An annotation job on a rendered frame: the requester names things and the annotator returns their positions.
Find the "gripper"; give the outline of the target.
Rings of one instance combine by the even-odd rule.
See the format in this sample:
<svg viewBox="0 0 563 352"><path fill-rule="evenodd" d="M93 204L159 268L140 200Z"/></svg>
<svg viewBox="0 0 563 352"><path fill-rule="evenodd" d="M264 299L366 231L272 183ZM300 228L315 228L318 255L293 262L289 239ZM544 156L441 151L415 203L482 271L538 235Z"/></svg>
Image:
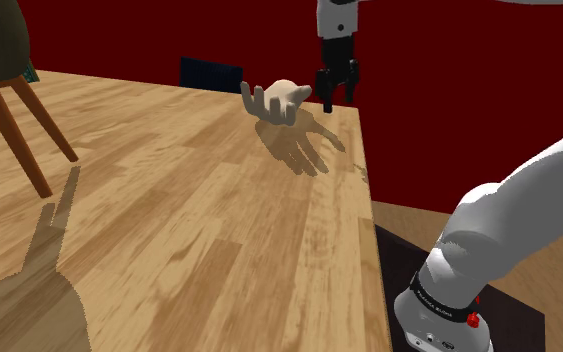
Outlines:
<svg viewBox="0 0 563 352"><path fill-rule="evenodd" d="M315 94L323 102L323 112L332 108L333 81L345 82L345 100L352 103L359 82L359 64L354 57L354 37L344 36L321 41L321 58L325 69L319 69L315 78Z"/></svg>

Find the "beige hand figure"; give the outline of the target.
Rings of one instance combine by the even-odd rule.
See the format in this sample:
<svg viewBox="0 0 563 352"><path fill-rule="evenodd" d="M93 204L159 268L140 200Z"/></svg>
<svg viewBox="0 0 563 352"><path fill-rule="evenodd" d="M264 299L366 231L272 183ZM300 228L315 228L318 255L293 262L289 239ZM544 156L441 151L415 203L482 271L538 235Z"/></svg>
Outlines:
<svg viewBox="0 0 563 352"><path fill-rule="evenodd" d="M274 125L293 126L300 105L312 94L310 85L297 85L280 79L267 89L247 82L240 83L243 105L247 113Z"/></svg>

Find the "dark blue ribbed box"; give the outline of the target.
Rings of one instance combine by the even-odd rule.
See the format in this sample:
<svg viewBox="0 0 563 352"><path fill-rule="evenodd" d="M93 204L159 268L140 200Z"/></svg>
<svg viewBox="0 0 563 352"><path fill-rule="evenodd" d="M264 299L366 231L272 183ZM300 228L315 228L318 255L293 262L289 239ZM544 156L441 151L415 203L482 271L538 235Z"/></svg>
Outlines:
<svg viewBox="0 0 563 352"><path fill-rule="evenodd" d="M189 57L180 58L181 87L239 94L242 81L241 67Z"/></svg>

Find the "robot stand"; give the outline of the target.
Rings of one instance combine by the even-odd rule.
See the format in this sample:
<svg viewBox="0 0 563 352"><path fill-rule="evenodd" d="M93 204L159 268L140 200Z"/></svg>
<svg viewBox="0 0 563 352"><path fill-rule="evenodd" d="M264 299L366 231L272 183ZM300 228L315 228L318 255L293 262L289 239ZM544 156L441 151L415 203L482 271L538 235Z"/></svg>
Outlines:
<svg viewBox="0 0 563 352"><path fill-rule="evenodd" d="M407 343L395 318L394 300L428 253L380 226L375 233L393 352L418 352ZM480 292L480 314L488 322L494 352L546 352L543 313L487 285Z"/></svg>

